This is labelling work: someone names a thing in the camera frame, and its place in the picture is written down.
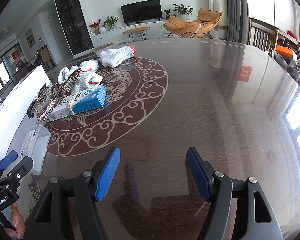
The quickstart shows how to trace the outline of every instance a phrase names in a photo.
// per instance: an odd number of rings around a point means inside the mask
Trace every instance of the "metal screw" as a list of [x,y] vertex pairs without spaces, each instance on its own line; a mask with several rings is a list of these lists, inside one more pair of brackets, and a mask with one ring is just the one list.
[[216,171],[216,176],[222,178],[225,174],[222,171]]
[[257,179],[255,177],[249,177],[249,181],[251,183],[256,183],[257,182]]
[[58,181],[58,178],[57,177],[52,177],[50,179],[50,183],[56,183]]
[[91,176],[91,174],[92,174],[92,172],[91,171],[84,171],[83,173],[82,173],[82,175],[84,176],[84,177],[90,177]]

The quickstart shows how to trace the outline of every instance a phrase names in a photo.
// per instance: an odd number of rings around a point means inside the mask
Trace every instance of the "human hand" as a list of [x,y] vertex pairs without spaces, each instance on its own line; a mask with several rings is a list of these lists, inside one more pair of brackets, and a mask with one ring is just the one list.
[[16,239],[22,239],[23,234],[25,233],[26,226],[25,221],[23,217],[19,213],[18,204],[15,202],[11,205],[12,209],[12,224],[15,228],[15,230],[12,230],[10,228],[3,228],[8,236]]

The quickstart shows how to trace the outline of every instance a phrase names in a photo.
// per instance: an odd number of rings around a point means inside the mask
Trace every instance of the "medicine box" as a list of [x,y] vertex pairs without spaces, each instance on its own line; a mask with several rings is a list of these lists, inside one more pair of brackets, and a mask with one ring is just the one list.
[[[54,121],[60,118],[71,116],[68,109],[68,102],[73,95],[69,95],[60,101],[48,116],[47,121]],[[71,109],[76,113],[81,113],[98,107],[102,107],[106,98],[106,90],[103,85],[83,90],[74,94]]]

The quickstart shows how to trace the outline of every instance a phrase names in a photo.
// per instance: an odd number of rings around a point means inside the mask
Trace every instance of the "television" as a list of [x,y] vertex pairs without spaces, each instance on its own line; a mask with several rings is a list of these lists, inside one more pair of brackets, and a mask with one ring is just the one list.
[[160,0],[135,2],[121,6],[125,24],[162,18]]

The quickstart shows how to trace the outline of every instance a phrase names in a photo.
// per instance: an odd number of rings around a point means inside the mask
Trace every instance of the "red flowers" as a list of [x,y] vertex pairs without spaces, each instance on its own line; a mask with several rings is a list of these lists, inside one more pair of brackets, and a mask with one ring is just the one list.
[[89,27],[91,27],[92,29],[97,29],[100,26],[100,21],[101,19],[97,20],[97,23],[95,21],[92,21],[92,24],[89,25]]

